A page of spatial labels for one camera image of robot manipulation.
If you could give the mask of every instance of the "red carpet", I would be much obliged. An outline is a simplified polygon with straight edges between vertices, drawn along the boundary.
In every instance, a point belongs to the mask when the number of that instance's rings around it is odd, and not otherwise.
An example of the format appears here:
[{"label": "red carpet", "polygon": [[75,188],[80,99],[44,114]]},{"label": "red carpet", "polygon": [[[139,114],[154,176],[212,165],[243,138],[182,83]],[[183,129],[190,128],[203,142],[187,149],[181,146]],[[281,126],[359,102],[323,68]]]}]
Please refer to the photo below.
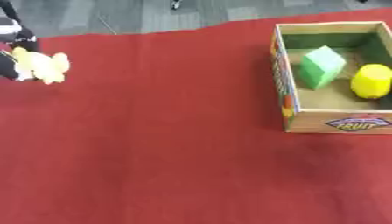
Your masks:
[{"label": "red carpet", "polygon": [[284,134],[275,23],[46,39],[60,85],[0,81],[2,224],[392,223],[392,136]]}]

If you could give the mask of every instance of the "tiled floor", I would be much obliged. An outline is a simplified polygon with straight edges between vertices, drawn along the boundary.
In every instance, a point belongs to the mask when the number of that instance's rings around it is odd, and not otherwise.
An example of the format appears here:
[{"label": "tiled floor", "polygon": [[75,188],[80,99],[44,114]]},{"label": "tiled floor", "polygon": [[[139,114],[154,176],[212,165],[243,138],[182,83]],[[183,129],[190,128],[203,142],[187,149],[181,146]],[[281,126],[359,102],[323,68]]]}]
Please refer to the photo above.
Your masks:
[{"label": "tiled floor", "polygon": [[253,18],[391,7],[392,0],[11,0],[40,37],[196,29]]}]

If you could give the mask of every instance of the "fruit label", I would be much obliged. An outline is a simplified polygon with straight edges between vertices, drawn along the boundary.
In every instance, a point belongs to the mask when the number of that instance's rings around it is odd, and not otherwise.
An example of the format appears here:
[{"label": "fruit label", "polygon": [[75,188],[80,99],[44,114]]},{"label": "fruit label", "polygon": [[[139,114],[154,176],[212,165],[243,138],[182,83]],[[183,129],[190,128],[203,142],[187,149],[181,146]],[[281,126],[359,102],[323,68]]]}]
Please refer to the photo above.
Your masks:
[{"label": "fruit label", "polygon": [[344,130],[347,132],[355,132],[359,130],[370,130],[373,128],[389,126],[391,123],[383,118],[366,118],[366,117],[357,117],[357,118],[345,118],[334,120],[326,123],[336,129]]}]

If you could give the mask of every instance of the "yellow fruit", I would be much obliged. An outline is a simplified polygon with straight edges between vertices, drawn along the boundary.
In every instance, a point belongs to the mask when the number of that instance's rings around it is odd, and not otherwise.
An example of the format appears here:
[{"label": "yellow fruit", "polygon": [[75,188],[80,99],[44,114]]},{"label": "yellow fruit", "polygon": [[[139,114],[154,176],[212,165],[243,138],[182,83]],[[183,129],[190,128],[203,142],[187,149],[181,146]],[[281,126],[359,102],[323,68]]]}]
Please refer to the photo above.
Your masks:
[{"label": "yellow fruit", "polygon": [[392,70],[387,66],[363,66],[351,79],[351,89],[361,98],[376,99],[390,91]]}]

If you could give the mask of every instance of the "cardboard box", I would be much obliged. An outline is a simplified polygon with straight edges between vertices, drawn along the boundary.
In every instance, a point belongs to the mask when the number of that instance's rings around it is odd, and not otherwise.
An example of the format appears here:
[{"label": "cardboard box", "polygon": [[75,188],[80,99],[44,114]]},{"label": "cardboard box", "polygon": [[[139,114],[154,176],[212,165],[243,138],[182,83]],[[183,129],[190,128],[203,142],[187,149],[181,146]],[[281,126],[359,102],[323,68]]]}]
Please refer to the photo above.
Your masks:
[{"label": "cardboard box", "polygon": [[[321,46],[347,64],[331,84],[311,90],[298,78],[298,64]],[[392,34],[384,22],[277,24],[270,52],[286,131],[392,134],[392,95],[363,100],[350,89],[361,66],[392,67]]]}]

